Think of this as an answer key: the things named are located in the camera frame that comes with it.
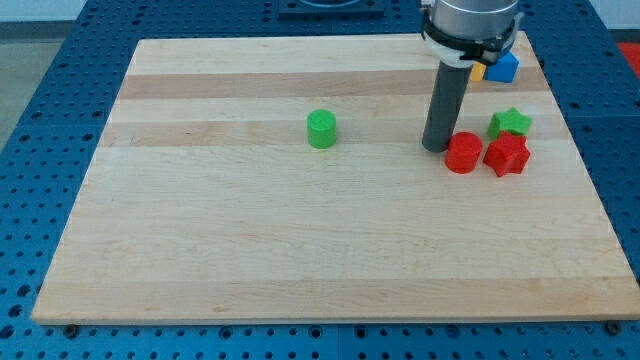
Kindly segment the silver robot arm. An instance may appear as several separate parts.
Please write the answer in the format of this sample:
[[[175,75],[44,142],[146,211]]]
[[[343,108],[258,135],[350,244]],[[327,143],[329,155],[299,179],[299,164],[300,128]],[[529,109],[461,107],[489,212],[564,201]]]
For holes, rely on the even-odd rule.
[[[514,45],[524,13],[518,0],[427,0],[421,36],[444,64],[495,65]]]

